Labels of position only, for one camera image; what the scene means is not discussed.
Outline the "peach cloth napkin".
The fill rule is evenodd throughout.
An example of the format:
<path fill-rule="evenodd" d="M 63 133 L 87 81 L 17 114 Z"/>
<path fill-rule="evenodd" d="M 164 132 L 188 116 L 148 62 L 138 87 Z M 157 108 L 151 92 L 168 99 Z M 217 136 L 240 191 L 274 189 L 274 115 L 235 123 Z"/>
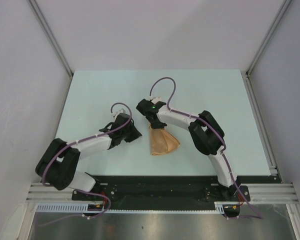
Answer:
<path fill-rule="evenodd" d="M 177 150 L 180 142 L 166 128 L 148 128 L 150 140 L 150 152 L 152 156 L 163 156 Z"/>

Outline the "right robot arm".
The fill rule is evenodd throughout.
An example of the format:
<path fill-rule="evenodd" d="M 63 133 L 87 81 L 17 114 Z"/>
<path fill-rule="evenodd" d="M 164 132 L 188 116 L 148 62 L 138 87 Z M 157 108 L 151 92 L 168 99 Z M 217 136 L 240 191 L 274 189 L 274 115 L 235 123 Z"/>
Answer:
<path fill-rule="evenodd" d="M 222 186 L 221 196 L 227 201 L 232 201 L 238 196 L 238 177 L 225 155 L 225 133 L 209 111 L 204 110 L 198 115 L 193 115 L 169 108 L 167 103 L 155 99 L 142 99 L 136 109 L 153 129 L 173 125 L 188 131 L 195 148 L 209 158 L 217 173 L 218 183 Z"/>

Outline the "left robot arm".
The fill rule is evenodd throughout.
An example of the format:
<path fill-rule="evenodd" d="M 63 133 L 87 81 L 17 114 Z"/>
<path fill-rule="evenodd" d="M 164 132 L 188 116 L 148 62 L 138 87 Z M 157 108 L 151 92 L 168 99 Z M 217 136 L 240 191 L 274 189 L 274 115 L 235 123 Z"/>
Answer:
<path fill-rule="evenodd" d="M 42 178 L 43 184 L 58 191 L 72 188 L 95 200 L 100 196 L 101 188 L 93 176 L 77 170 L 78 162 L 97 152 L 110 150 L 122 141 L 130 143 L 141 136 L 129 114 L 117 113 L 114 121 L 95 135 L 71 143 L 55 138 L 38 162 L 35 173 Z"/>

